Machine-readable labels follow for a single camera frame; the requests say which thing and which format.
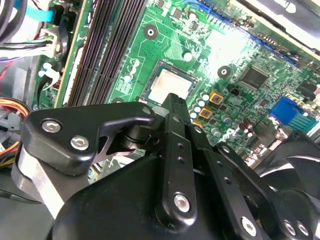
ram slot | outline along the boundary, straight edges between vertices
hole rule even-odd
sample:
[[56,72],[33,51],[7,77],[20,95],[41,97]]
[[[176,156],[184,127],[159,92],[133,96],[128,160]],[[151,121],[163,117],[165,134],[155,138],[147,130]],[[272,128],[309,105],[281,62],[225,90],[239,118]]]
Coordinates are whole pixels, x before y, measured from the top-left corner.
[[125,0],[117,17],[111,38],[104,53],[100,74],[94,83],[88,104],[104,104],[115,81],[132,36],[136,31],[146,0]]
[[92,76],[99,65],[106,35],[112,25],[112,16],[117,10],[118,0],[99,0],[90,32],[79,64],[76,81],[73,85],[69,106],[81,106],[84,103]]

white connector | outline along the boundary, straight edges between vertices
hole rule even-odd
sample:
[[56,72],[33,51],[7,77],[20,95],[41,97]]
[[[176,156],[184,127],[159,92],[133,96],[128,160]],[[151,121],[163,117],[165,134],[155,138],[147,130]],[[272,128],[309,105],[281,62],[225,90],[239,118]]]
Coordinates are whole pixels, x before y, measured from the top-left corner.
[[42,37],[52,37],[52,39],[48,40],[51,43],[50,50],[43,55],[47,56],[48,58],[53,58],[59,51],[60,51],[60,44],[59,44],[59,34],[58,34],[58,27],[51,27],[51,28],[44,28],[40,30],[40,36]]

motherboard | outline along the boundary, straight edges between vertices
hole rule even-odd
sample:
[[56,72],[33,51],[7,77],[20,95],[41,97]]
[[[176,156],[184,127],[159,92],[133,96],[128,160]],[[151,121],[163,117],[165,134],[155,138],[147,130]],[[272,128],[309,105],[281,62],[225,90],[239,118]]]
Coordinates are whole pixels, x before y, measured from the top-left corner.
[[250,165],[320,120],[317,50],[241,1],[86,0],[78,12],[63,75],[34,109],[154,107],[175,93],[213,146],[226,142]]

silver screw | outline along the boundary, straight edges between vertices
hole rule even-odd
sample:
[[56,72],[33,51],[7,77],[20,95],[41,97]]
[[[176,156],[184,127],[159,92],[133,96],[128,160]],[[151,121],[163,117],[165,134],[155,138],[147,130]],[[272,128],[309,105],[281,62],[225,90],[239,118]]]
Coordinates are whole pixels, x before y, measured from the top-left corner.
[[293,236],[296,235],[296,230],[294,229],[294,227],[291,225],[290,222],[288,222],[287,220],[284,220],[284,226],[289,231],[289,233],[291,233]]
[[53,120],[47,120],[42,123],[42,128],[48,133],[57,133],[61,130],[61,125]]
[[173,116],[172,118],[173,118],[173,120],[175,120],[177,123],[180,123],[180,119],[177,118],[176,116]]
[[241,223],[244,228],[244,230],[250,234],[252,237],[255,237],[257,235],[257,229],[255,228],[255,225],[245,216],[241,218]]
[[305,226],[301,222],[297,221],[297,226],[304,235],[309,236],[308,230],[305,228]]
[[89,148],[89,141],[84,136],[74,136],[70,141],[74,149],[84,151]]
[[142,111],[146,114],[151,114],[151,111],[147,107],[142,108]]
[[222,149],[226,152],[226,153],[230,153],[230,150],[227,146],[223,146]]
[[201,134],[201,133],[202,133],[202,131],[201,131],[201,128],[200,128],[200,127],[195,126],[195,127],[194,127],[194,129],[195,129],[199,134]]
[[190,210],[190,203],[188,199],[182,194],[174,195],[174,204],[175,206],[183,213],[187,213]]

blue connector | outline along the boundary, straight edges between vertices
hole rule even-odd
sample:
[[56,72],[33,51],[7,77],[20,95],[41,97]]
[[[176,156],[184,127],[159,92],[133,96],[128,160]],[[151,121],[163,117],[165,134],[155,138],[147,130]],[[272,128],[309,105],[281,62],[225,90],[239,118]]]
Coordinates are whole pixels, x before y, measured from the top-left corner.
[[317,120],[309,116],[297,103],[288,97],[282,97],[270,110],[269,115],[293,130],[308,133]]

